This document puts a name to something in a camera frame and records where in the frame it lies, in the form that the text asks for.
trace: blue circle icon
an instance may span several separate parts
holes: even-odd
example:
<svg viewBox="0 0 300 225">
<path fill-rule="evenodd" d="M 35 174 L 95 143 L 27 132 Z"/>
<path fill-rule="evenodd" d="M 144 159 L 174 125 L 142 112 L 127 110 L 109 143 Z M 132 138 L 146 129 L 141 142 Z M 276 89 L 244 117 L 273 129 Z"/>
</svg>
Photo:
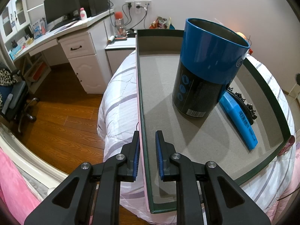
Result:
<svg viewBox="0 0 300 225">
<path fill-rule="evenodd" d="M 181 93 L 183 93 L 183 94 L 185 92 L 187 92 L 186 89 L 185 89 L 185 87 L 183 85 L 179 85 L 179 89 L 180 89 Z"/>
<path fill-rule="evenodd" d="M 185 85 L 187 85 L 189 83 L 189 79 L 185 74 L 181 77 L 181 80 Z"/>
<path fill-rule="evenodd" d="M 183 101 L 183 96 L 179 92 L 177 93 L 177 98 L 179 101 Z"/>
</svg>

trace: white bedsheet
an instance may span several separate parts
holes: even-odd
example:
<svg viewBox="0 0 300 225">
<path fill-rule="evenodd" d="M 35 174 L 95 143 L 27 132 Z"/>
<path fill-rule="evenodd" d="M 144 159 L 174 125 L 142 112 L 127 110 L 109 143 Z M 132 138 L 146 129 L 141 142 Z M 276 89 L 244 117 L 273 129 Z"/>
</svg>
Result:
<svg viewBox="0 0 300 225">
<path fill-rule="evenodd" d="M 285 114 L 291 135 L 295 136 L 293 117 L 278 83 L 262 63 L 252 56 L 247 58 L 269 84 Z M 112 77 L 100 105 L 97 130 L 99 136 L 105 140 L 104 161 L 120 153 L 122 146 L 131 142 L 133 133 L 138 128 L 137 123 L 136 53 L 134 51 L 123 61 Z M 266 212 L 290 183 L 294 161 L 295 145 L 284 155 L 274 158 L 260 173 L 244 183 L 242 189 Z M 142 168 L 139 168 L 134 183 L 121 183 L 120 204 L 150 223 L 176 223 L 175 211 L 161 214 L 147 212 Z"/>
</svg>

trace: container opening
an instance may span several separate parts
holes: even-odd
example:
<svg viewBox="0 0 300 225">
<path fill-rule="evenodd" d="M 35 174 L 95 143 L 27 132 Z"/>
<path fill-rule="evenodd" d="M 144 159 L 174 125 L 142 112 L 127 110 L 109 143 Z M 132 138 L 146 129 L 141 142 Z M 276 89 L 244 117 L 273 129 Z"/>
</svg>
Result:
<svg viewBox="0 0 300 225">
<path fill-rule="evenodd" d="M 222 37 L 223 39 L 229 40 L 233 43 L 236 43 L 241 46 L 248 47 L 249 44 L 245 41 L 242 37 L 240 37 L 235 32 L 223 27 L 222 25 L 202 20 L 202 19 L 189 19 L 188 20 L 191 24 L 203 29 L 207 32 L 210 32 L 214 35 Z"/>
</svg>

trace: computer monitor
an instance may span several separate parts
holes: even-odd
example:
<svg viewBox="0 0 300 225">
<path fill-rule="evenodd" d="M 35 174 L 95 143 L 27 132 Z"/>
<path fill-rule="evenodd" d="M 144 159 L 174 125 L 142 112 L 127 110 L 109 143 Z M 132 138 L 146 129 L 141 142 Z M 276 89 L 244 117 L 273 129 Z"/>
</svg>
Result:
<svg viewBox="0 0 300 225">
<path fill-rule="evenodd" d="M 79 0 L 44 0 L 44 9 L 47 23 L 51 23 L 64 15 L 71 19 L 75 10 L 80 16 Z"/>
</svg>

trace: wooden floor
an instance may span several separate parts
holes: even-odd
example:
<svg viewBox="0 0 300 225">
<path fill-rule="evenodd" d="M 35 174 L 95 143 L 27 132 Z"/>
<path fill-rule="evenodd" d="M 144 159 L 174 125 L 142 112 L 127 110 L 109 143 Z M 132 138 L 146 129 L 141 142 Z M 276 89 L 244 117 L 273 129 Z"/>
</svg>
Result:
<svg viewBox="0 0 300 225">
<path fill-rule="evenodd" d="M 82 162 L 103 161 L 105 145 L 97 134 L 102 95 L 87 94 L 70 64 L 53 68 L 35 96 L 40 102 L 30 111 L 36 122 L 25 121 L 23 135 L 14 131 L 28 149 L 67 174 Z M 120 224 L 148 223 L 120 207 Z"/>
</svg>

